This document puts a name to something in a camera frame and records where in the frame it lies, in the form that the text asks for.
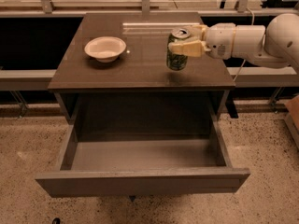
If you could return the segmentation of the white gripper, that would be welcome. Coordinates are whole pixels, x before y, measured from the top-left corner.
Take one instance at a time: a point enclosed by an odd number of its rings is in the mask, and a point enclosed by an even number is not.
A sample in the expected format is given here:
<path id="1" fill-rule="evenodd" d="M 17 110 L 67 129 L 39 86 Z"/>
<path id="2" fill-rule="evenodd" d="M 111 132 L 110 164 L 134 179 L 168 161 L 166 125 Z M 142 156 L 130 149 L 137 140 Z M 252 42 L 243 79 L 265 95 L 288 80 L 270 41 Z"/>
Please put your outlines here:
<path id="1" fill-rule="evenodd" d="M 227 60 L 232 56 L 235 28 L 234 23 L 217 23 L 209 28 L 204 24 L 186 26 L 189 38 L 195 40 L 170 42 L 168 48 L 176 55 L 201 57 L 206 53 Z"/>

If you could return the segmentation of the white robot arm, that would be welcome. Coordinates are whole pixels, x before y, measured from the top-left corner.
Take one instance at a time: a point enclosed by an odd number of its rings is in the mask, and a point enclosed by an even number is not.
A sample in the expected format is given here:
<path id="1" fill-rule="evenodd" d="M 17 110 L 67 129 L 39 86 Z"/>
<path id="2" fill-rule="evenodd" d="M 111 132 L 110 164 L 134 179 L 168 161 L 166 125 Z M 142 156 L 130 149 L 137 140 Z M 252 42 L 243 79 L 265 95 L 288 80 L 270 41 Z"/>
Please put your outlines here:
<path id="1" fill-rule="evenodd" d="M 299 65 L 299 16 L 281 14 L 263 25 L 217 23 L 183 27 L 187 37 L 170 42 L 173 54 L 214 59 L 240 58 L 267 68 Z"/>

